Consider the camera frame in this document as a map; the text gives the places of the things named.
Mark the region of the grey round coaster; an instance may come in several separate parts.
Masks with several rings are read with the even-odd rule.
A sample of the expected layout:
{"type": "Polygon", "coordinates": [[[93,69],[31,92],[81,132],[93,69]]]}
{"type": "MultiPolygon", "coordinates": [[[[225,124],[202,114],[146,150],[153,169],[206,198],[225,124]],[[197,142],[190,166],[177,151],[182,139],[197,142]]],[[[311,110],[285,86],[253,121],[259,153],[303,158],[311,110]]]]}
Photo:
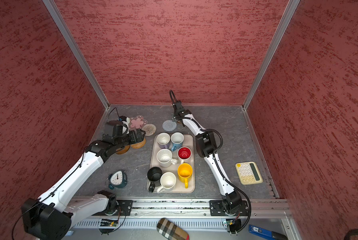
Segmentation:
{"type": "Polygon", "coordinates": [[[173,120],[166,120],[163,122],[162,128],[167,132],[172,132],[177,128],[177,123],[173,120]]]}

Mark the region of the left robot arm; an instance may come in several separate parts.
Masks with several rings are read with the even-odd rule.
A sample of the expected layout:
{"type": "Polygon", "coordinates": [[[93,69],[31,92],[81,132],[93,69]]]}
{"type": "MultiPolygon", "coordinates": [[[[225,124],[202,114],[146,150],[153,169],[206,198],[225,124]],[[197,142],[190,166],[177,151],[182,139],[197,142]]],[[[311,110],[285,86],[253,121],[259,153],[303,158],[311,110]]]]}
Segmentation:
{"type": "Polygon", "coordinates": [[[105,124],[101,140],[86,147],[76,164],[38,199],[29,198],[21,207],[24,231],[41,240],[61,240],[80,221],[100,212],[120,214],[116,195],[106,190],[77,205],[69,202],[112,155],[125,147],[141,143],[145,131],[129,130],[126,117],[105,124]]]}

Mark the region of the blue mug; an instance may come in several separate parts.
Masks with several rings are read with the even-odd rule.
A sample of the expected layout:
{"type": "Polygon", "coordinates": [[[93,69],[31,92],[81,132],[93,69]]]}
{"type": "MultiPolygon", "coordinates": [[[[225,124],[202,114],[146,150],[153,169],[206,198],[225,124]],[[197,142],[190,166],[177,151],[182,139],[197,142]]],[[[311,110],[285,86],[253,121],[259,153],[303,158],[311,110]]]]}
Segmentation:
{"type": "Polygon", "coordinates": [[[174,152],[183,146],[185,137],[182,133],[174,133],[171,135],[170,139],[172,143],[171,151],[174,152]]]}

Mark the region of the brown glossy round coaster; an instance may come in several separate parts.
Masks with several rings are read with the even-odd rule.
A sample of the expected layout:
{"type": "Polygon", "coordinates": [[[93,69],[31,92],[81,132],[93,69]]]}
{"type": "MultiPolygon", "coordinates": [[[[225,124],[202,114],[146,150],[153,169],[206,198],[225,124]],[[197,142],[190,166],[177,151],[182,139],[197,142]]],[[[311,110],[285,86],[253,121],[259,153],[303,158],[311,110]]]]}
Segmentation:
{"type": "Polygon", "coordinates": [[[130,149],[130,146],[125,146],[121,149],[118,149],[115,153],[117,155],[122,155],[122,154],[125,154],[126,152],[128,152],[129,149],[130,149]]]}

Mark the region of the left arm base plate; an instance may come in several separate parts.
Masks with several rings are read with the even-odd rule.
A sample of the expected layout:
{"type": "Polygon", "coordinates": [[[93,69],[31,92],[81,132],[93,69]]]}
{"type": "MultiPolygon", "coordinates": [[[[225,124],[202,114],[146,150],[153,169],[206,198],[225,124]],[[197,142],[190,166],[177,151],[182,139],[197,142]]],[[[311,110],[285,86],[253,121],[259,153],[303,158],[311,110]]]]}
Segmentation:
{"type": "Polygon", "coordinates": [[[130,216],[133,200],[117,200],[121,216],[130,216]]]}

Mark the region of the blue handled tool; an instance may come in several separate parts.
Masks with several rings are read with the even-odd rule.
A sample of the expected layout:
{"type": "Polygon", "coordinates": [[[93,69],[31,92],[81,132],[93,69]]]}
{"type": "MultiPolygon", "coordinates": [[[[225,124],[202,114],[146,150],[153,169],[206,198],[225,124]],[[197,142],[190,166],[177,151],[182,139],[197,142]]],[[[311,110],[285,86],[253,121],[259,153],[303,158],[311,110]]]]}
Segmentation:
{"type": "Polygon", "coordinates": [[[266,240],[288,240],[286,235],[249,225],[249,232],[266,240]]]}

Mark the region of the red mug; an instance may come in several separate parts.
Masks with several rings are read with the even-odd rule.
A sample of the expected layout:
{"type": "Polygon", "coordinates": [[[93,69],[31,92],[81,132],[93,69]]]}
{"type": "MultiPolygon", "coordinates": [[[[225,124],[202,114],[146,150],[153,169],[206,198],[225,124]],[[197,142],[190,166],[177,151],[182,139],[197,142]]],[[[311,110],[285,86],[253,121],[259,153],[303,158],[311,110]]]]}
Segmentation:
{"type": "Polygon", "coordinates": [[[177,151],[178,160],[181,164],[185,163],[187,159],[189,159],[192,156],[192,151],[188,147],[181,147],[177,151]]]}

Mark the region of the yellow mug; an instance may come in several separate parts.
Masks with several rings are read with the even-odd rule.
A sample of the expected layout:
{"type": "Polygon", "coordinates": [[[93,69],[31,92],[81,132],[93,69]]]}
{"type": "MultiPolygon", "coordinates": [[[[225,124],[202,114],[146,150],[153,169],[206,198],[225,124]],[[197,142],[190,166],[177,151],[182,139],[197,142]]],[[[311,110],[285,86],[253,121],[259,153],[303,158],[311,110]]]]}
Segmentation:
{"type": "Polygon", "coordinates": [[[185,185],[185,188],[188,189],[190,178],[192,177],[193,174],[192,166],[187,163],[181,164],[177,169],[177,174],[179,180],[185,185]]]}

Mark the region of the white mug purple outside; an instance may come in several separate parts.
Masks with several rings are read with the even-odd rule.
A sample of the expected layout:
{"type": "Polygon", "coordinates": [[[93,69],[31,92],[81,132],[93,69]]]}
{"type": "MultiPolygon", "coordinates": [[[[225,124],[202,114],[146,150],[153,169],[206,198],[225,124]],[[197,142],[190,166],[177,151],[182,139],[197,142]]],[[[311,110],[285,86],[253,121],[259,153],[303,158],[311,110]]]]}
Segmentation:
{"type": "Polygon", "coordinates": [[[160,133],[156,137],[156,142],[161,149],[168,149],[170,146],[170,135],[168,133],[160,133]]]}

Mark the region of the plaid glasses case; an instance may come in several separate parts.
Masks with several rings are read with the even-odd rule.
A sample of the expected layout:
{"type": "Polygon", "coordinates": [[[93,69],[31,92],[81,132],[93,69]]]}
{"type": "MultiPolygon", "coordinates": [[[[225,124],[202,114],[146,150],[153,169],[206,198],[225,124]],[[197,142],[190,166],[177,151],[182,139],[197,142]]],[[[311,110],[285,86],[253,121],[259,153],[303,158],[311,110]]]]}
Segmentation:
{"type": "Polygon", "coordinates": [[[189,240],[190,235],[166,218],[158,221],[156,229],[167,240],[189,240]]]}

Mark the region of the white mug centre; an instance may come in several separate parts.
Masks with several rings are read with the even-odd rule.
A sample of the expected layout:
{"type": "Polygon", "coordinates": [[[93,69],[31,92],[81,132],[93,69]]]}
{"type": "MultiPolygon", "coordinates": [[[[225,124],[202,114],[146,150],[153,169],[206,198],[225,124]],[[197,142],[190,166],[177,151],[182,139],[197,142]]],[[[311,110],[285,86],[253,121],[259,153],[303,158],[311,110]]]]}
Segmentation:
{"type": "Polygon", "coordinates": [[[178,160],[173,158],[172,151],[169,149],[162,149],[158,151],[156,157],[159,165],[163,168],[168,168],[169,166],[176,165],[178,163],[178,160]]]}

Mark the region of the white mug front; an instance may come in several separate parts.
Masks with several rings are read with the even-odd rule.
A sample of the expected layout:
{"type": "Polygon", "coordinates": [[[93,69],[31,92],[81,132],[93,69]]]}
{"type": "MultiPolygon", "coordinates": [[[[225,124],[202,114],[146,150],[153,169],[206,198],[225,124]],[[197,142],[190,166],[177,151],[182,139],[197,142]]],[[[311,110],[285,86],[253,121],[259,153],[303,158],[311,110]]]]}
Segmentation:
{"type": "Polygon", "coordinates": [[[157,193],[170,192],[176,185],[176,175],[171,172],[164,173],[160,178],[160,186],[157,189],[157,193]]]}

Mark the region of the teal alarm clock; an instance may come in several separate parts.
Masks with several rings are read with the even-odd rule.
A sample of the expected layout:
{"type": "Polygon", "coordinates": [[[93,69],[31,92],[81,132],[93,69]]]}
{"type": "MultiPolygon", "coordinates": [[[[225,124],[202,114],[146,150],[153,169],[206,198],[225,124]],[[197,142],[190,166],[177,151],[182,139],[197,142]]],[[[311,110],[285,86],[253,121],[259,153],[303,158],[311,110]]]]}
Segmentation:
{"type": "Polygon", "coordinates": [[[115,188],[122,189],[127,185],[127,175],[125,171],[119,170],[108,176],[108,187],[113,190],[115,188]]]}

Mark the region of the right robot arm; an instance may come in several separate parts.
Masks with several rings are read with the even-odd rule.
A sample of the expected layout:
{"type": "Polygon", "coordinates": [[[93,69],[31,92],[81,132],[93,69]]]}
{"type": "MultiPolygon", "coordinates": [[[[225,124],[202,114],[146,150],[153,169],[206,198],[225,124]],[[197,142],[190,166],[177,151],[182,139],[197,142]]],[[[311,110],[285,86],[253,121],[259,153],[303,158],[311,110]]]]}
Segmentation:
{"type": "Polygon", "coordinates": [[[173,119],[181,122],[183,126],[190,129],[195,136],[196,151],[209,165],[222,196],[223,210],[228,215],[233,215],[244,207],[247,216],[251,216],[251,202],[247,194],[231,183],[222,163],[219,159],[218,150],[223,146],[221,134],[214,129],[205,129],[198,123],[191,111],[186,110],[181,101],[174,100],[173,119]]]}

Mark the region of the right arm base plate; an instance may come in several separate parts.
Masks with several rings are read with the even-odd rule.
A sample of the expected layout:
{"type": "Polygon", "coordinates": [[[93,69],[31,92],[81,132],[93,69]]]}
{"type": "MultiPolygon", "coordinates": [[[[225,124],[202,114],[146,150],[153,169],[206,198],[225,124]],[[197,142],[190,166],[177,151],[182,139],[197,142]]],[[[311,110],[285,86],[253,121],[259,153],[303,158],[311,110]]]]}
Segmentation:
{"type": "Polygon", "coordinates": [[[226,200],[210,200],[211,216],[228,216],[228,217],[247,217],[249,215],[249,206],[247,201],[242,201],[241,204],[233,208],[226,200]]]}

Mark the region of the pink flower coaster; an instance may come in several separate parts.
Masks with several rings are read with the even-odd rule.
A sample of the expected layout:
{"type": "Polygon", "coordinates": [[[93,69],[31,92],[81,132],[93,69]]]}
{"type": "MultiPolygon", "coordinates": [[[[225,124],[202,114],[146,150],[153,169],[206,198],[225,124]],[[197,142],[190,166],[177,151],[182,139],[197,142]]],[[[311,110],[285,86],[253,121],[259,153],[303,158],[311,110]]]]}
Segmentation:
{"type": "Polygon", "coordinates": [[[147,124],[148,121],[145,120],[143,116],[139,115],[129,119],[128,128],[130,130],[142,129],[147,124]]]}

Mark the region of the black mug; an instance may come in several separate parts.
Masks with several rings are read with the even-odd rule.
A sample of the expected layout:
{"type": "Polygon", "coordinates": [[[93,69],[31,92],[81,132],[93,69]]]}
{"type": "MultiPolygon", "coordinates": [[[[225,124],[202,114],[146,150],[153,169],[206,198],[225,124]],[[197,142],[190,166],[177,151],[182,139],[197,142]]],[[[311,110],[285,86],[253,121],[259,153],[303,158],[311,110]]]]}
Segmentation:
{"type": "Polygon", "coordinates": [[[155,188],[158,188],[161,185],[160,183],[161,176],[162,176],[162,170],[159,167],[152,167],[151,169],[148,170],[147,172],[147,178],[149,180],[148,191],[150,193],[153,193],[155,188]]]}

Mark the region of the brown wicker round coaster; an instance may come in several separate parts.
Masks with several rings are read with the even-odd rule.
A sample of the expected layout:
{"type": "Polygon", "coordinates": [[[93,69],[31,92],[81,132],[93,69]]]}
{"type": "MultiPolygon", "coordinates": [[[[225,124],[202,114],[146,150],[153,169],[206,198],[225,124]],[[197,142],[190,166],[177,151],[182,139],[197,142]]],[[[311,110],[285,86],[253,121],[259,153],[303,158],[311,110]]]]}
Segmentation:
{"type": "Polygon", "coordinates": [[[131,145],[131,147],[132,147],[133,149],[140,149],[140,148],[142,148],[145,144],[146,144],[146,138],[144,138],[144,140],[143,140],[142,142],[140,142],[140,143],[136,143],[136,144],[131,145]]]}

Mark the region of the beige serving tray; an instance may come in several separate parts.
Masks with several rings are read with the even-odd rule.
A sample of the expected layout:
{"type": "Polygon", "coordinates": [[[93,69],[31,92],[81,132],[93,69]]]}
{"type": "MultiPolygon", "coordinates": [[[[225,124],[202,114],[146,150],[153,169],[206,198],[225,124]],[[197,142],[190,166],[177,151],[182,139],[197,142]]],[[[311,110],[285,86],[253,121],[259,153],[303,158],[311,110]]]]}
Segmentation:
{"type": "MultiPolygon", "coordinates": [[[[166,173],[166,172],[172,172],[175,174],[175,176],[178,178],[177,175],[177,169],[178,167],[181,165],[181,159],[178,157],[178,150],[172,152],[172,157],[174,159],[177,160],[177,164],[174,164],[173,162],[170,163],[169,166],[167,167],[163,167],[159,164],[159,161],[157,159],[157,154],[160,150],[162,150],[157,142],[157,138],[158,136],[156,136],[154,138],[154,142],[153,142],[153,150],[152,150],[152,156],[151,156],[151,161],[150,161],[150,166],[149,168],[153,168],[153,167],[158,167],[162,170],[162,173],[166,173]]],[[[188,188],[185,188],[185,183],[181,182],[179,179],[177,179],[177,183],[174,186],[173,190],[169,191],[169,193],[174,193],[174,194],[189,194],[192,193],[195,190],[195,166],[194,166],[194,162],[195,162],[195,157],[194,157],[194,138],[191,135],[184,135],[184,143],[183,143],[184,147],[189,148],[192,151],[192,155],[184,160],[184,164],[188,164],[192,167],[193,169],[193,174],[189,179],[189,183],[188,183],[188,188]]]]}

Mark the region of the cream calculator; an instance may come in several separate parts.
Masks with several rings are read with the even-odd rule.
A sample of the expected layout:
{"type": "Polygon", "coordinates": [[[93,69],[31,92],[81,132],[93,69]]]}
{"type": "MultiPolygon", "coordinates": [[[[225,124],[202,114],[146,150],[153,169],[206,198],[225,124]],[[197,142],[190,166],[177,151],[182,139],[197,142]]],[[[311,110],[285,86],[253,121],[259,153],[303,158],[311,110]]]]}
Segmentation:
{"type": "Polygon", "coordinates": [[[255,185],[263,182],[263,178],[255,162],[236,163],[235,167],[242,185],[255,185]]]}

